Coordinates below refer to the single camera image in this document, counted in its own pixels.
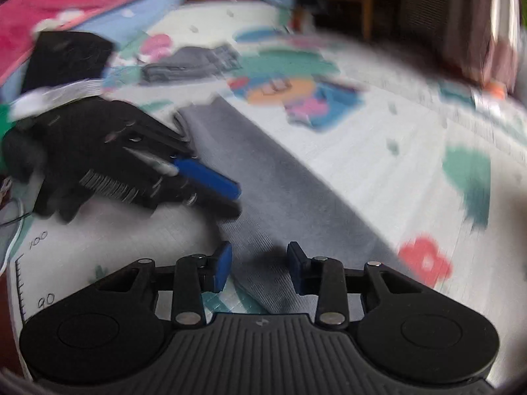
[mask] ribbed black surface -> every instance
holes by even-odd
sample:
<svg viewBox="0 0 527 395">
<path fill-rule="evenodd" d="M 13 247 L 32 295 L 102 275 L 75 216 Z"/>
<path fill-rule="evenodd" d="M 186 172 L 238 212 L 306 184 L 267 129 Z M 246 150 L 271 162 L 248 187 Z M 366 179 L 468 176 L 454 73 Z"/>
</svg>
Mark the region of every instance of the ribbed black surface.
<svg viewBox="0 0 527 395">
<path fill-rule="evenodd" d="M 58 393 L 161 395 L 316 395 L 425 393 L 483 395 L 484 381 L 417 388 L 384 376 L 341 332 L 307 315 L 218 314 L 209 326 L 178 332 L 154 364 L 115 383 L 81 388 L 40 381 Z"/>
</svg>

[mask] folded gray sock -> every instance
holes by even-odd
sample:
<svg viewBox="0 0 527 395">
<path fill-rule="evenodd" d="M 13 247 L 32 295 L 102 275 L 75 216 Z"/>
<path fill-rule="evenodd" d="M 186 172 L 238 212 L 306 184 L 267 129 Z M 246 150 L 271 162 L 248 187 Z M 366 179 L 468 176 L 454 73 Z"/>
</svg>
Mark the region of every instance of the folded gray sock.
<svg viewBox="0 0 527 395">
<path fill-rule="evenodd" d="M 317 298 L 294 292 L 286 248 L 324 255 L 352 269 L 377 260 L 408 274 L 383 240 L 305 166 L 223 98 L 180 110 L 202 161 L 241 185 L 241 217 L 220 222 L 233 244 L 232 275 L 271 313 L 312 316 Z M 350 317 L 363 315 L 349 295 Z"/>
</svg>

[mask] cartoon character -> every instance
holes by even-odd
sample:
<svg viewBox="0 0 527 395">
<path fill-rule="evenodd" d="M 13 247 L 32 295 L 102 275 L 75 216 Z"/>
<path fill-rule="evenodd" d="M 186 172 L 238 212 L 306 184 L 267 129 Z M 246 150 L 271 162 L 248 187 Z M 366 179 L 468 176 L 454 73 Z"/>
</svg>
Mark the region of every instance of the cartoon character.
<svg viewBox="0 0 527 395">
<path fill-rule="evenodd" d="M 230 81 L 235 96 L 252 105 L 283 105 L 290 122 L 321 130 L 357 109 L 359 90 L 323 77 L 243 77 Z"/>
</svg>

